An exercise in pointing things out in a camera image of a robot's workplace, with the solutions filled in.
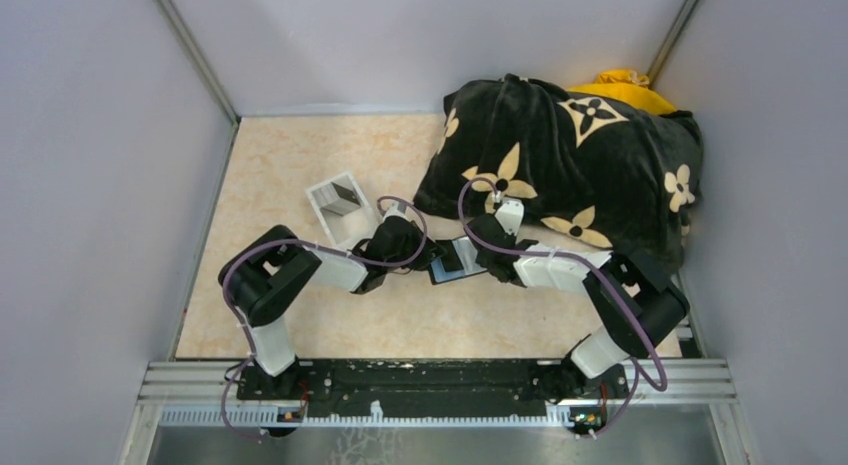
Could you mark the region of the black leather card holder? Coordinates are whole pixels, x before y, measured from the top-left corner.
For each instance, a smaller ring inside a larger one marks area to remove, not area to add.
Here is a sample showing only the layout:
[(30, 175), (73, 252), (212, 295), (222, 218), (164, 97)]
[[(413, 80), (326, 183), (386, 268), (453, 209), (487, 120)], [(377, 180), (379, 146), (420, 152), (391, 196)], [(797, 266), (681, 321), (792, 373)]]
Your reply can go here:
[(467, 236), (437, 240), (440, 255), (427, 269), (430, 283), (441, 285), (486, 273), (477, 262), (477, 249)]

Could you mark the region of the white plastic card tray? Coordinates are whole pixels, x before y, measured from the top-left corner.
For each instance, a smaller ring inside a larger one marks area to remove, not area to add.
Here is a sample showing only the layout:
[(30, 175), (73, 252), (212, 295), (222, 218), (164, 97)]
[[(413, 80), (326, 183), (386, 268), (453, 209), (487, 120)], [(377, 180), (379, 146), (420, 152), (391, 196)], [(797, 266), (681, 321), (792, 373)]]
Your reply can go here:
[(378, 227), (377, 213), (350, 172), (312, 185), (305, 194), (334, 248), (351, 249)]

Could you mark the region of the black floral plush blanket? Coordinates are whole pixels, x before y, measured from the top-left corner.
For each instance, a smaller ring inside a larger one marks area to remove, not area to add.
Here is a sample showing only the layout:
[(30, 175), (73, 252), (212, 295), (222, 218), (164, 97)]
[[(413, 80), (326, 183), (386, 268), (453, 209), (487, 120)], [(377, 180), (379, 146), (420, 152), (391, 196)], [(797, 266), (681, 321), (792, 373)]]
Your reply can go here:
[(643, 250), (668, 273), (682, 267), (704, 158), (690, 112), (653, 114), (512, 74), (470, 81), (443, 108), (442, 142), (414, 196), (422, 212), (477, 216), (502, 193), (529, 224)]

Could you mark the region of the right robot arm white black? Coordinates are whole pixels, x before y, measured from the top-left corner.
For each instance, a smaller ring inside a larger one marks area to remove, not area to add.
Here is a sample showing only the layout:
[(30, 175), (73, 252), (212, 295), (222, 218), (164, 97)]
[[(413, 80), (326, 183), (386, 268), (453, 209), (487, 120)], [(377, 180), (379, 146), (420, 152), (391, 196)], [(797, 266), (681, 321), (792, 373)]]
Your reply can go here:
[(518, 240), (492, 214), (467, 224), (476, 263), (502, 283), (584, 293), (601, 327), (564, 359), (563, 383), (590, 396), (626, 359), (648, 359), (687, 317), (690, 305), (662, 267), (641, 250), (578, 253)]

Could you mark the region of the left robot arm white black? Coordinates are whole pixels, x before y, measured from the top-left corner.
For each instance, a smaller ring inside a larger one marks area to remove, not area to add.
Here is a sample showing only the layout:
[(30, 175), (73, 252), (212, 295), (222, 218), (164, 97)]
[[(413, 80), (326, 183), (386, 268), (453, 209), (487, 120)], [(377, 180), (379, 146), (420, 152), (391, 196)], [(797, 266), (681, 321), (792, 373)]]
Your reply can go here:
[(300, 384), (285, 314), (308, 285), (362, 295), (382, 286), (393, 272), (427, 269), (444, 253), (424, 226), (401, 215), (385, 218), (372, 236), (349, 250), (302, 240), (290, 228), (276, 225), (230, 259), (218, 283), (245, 330), (249, 363), (262, 372), (261, 386), (285, 399)]

